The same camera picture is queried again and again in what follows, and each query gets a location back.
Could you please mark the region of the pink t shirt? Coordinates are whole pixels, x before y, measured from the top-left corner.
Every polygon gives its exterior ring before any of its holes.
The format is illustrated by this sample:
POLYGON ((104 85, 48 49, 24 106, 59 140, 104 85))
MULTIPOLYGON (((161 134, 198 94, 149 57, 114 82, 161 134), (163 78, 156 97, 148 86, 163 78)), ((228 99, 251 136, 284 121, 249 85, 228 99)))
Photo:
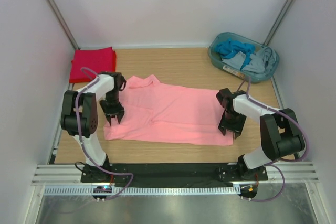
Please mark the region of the pink t shirt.
POLYGON ((218 129, 224 109, 216 90, 161 83, 132 76, 119 100, 125 114, 103 128, 104 138, 175 144, 231 146, 233 135, 218 129))

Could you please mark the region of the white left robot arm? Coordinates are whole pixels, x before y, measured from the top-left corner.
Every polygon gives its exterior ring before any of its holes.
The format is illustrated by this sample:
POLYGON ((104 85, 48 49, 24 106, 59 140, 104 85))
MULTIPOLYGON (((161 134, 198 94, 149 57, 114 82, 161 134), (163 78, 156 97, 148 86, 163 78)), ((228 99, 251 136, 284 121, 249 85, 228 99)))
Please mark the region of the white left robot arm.
POLYGON ((98 135, 99 104, 109 124, 113 118, 121 123, 125 110, 119 92, 126 86, 119 72, 101 72, 84 87, 64 93, 60 125, 80 145, 86 162, 81 171, 82 182, 108 182, 112 176, 110 162, 98 135))

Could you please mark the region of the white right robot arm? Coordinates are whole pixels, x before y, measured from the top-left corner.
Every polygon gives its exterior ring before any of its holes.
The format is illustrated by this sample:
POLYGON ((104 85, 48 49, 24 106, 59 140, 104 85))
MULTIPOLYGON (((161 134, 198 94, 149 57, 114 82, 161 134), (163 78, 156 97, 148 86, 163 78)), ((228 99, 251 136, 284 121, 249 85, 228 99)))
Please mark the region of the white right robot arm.
POLYGON ((260 126, 260 147, 237 160, 239 178, 251 180, 263 166, 307 150, 305 134, 292 109, 267 106, 242 90, 231 92, 228 88, 221 89, 216 98, 224 108, 218 125, 223 135, 232 133, 234 139, 240 137, 247 118, 260 126))

